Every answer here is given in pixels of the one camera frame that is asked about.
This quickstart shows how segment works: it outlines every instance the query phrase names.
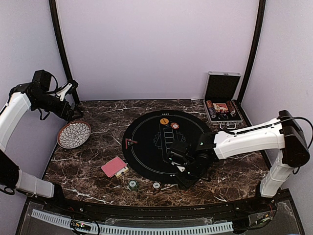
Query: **black frame pole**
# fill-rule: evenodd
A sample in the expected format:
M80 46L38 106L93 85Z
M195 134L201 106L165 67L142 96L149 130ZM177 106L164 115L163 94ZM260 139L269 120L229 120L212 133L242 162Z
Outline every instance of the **black frame pole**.
M55 0L49 0L49 5L50 5L50 12L51 12L51 18L52 18L52 23L53 23L53 28L54 28L54 34L55 38L57 40L58 48L59 48L59 53L61 57L61 61L63 64L63 69L65 72L65 75L67 77L68 81L72 81L73 77L69 68L68 60L67 60L67 54L65 52L65 47L63 43L63 38L61 34L61 27L60 27L60 22L59 22L59 17L58 17L58 10L57 10L57 5ZM75 101L75 104L78 105L80 103L77 91L74 90L73 93L73 99Z
M251 76L253 63L255 60L255 55L256 55L256 51L258 49L258 44L259 44L260 35L261 35L263 17L264 17L264 12L265 12L265 3L266 3L266 0L260 0L260 2L259 2L258 15L257 15L257 19L256 19L255 29L254 29L254 35L253 35L250 55L249 55L248 63L246 65L246 71L245 71L245 75L243 78L243 82L241 84L239 95L237 98L239 103L241 103L243 101L243 98L244 98L244 95L246 92L246 88L248 86L248 82L249 82L249 79Z

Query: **lavender wall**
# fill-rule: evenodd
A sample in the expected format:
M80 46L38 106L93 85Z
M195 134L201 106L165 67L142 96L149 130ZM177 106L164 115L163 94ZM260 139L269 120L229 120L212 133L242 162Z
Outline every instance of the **lavender wall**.
M0 106L10 89L31 81L34 71L47 70L65 82L48 1L2 1L0 5ZM55 115L39 121L37 111L22 118L6 154L25 172L42 177L56 135L64 122ZM25 197L0 193L0 233L14 235Z
M313 2L268 1L260 44L243 107L253 124L287 109L313 121ZM307 141L311 128L298 121ZM271 151L273 161L275 154ZM306 234L313 234L313 160L283 185L290 188Z
M258 2L57 1L81 99L201 98L209 70L244 74Z

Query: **black round mat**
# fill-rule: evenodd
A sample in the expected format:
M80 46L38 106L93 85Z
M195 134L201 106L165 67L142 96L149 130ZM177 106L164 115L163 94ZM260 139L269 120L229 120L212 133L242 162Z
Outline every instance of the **black round mat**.
M172 123L177 123L179 129L173 129ZM197 144L200 135L209 131L203 121L191 114L173 110L155 111L139 117L127 128L122 143L123 154L129 166L141 176L174 184L173 176L179 170L163 160L171 143L179 140Z

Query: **case lid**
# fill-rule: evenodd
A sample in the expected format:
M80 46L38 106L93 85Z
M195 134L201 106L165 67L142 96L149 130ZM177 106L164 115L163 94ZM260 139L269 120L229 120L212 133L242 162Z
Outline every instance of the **case lid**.
M215 102L232 100L240 77L238 72L209 71L204 99Z

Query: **brown marble surface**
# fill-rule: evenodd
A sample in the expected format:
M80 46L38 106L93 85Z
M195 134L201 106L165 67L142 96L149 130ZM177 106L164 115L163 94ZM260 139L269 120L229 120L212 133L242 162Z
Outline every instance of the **brown marble surface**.
M57 146L47 168L45 180L60 184L66 198L123 206L190 206L234 201L253 197L258 182L268 169L259 152L230 157L215 163L207 176L189 190L177 185L162 185L154 192L152 181L130 168L123 177L108 178L101 170L106 162L119 156L124 159L121 141L124 131L139 116L156 110L180 110L207 119L203 102L191 100L86 101L82 120L91 125L90 138L72 150ZM139 182L138 191L130 191L128 182Z

